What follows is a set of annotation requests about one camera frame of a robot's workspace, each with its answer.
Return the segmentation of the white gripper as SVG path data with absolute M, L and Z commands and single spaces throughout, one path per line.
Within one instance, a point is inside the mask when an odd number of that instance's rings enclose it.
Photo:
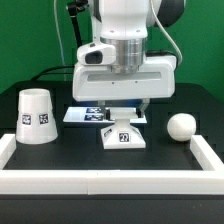
M 78 63 L 73 76 L 76 101 L 98 101 L 104 119 L 110 120 L 107 100 L 143 99 L 136 114 L 142 118 L 150 98 L 167 98 L 175 91 L 176 57 L 148 57 L 135 73 L 113 73 L 110 66 L 84 66 Z

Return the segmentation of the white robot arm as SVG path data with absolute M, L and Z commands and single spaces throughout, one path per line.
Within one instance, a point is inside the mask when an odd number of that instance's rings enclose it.
M 171 97 L 182 54 L 147 51 L 147 29 L 165 31 L 185 5 L 186 0 L 91 0 L 94 37 L 77 50 L 73 98 L 100 104 L 139 99 L 141 115 L 152 98 Z

